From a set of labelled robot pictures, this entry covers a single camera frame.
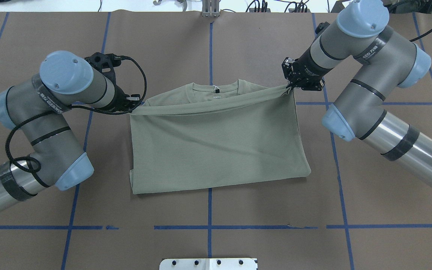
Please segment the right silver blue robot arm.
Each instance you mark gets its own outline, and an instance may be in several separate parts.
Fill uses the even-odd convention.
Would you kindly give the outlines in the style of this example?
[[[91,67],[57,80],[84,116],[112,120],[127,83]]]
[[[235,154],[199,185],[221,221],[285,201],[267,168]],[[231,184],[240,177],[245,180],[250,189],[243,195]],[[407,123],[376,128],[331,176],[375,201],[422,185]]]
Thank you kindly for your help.
[[[432,187],[432,139],[382,107],[394,88],[408,88],[430,70],[431,57],[389,26],[380,0],[354,0],[297,59],[285,58],[288,87],[323,90],[323,77],[348,57],[361,64],[322,124],[345,141],[362,140]]]

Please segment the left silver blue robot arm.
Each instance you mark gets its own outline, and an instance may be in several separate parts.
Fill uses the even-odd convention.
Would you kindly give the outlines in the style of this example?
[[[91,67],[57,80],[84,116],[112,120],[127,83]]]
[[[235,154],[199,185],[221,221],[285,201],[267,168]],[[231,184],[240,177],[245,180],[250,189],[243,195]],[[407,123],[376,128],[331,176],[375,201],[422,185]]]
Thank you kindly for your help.
[[[106,115],[131,113],[145,94],[125,94],[114,68],[128,56],[96,52],[81,58],[55,51],[39,72],[0,93],[0,123],[10,129],[0,165],[0,212],[46,188],[68,190],[94,173],[86,151],[63,113],[83,109]]]

